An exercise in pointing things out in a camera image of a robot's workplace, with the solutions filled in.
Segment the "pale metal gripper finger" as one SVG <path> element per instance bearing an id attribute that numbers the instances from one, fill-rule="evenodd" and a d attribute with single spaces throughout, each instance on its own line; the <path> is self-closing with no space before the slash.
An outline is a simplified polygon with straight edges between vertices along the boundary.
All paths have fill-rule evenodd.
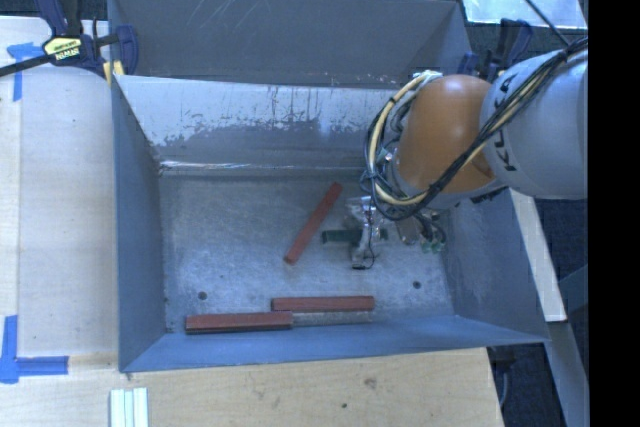
<path id="1" fill-rule="evenodd" d="M 371 269 L 377 259 L 374 244 L 370 241 L 361 241 L 351 248 L 351 267 L 353 269 Z"/>
<path id="2" fill-rule="evenodd" d="M 373 230 L 376 224 L 376 207 L 370 196 L 348 198 L 345 202 L 344 225 L 350 230 Z"/>

